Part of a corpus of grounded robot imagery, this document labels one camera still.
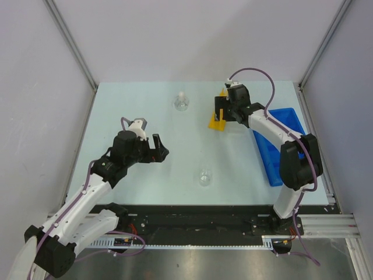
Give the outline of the yellow test tube rack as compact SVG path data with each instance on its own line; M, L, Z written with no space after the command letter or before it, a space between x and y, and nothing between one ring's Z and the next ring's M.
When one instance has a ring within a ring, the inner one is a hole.
M227 91L225 89L222 89L219 96L220 97L226 97L227 96ZM212 117L210 118L210 121L209 121L209 124L208 124L207 127L212 129L212 130L216 130L216 131L224 131L225 126L226 126L226 121L225 120L217 121L215 119L215 114L213 114Z

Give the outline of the small clear glass beaker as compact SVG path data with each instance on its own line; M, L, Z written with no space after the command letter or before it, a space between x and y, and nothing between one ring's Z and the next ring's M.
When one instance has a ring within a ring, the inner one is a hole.
M199 171L198 179L202 187L207 187L212 183L213 173L209 168L204 167Z

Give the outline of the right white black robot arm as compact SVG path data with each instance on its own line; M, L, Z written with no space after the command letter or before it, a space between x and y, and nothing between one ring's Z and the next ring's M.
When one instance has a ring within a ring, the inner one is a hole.
M317 138L303 135L274 118L266 107L252 103L242 83L226 83L225 95L214 98L214 122L237 122L261 134L279 152L279 175L284 184L273 205L275 216L269 228L282 234L290 227L289 217L296 214L305 192L318 188L323 173Z

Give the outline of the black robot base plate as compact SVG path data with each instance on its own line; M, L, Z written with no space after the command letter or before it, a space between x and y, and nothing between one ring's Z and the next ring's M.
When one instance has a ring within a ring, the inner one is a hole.
M262 236L303 234L299 217L280 219L272 206L119 205L119 231L149 246L253 246Z

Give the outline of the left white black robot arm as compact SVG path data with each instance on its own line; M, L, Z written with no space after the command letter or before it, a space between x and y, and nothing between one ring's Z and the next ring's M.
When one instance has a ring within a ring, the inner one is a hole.
M110 203L90 222L83 220L98 200L108 194L137 163L161 163L169 154L159 134L153 134L154 148L148 137L134 130L120 131L105 154L89 163L85 182L63 207L40 227L31 225L24 239L36 238L32 264L60 278L76 257L93 241L108 232L122 233L129 226L125 208Z

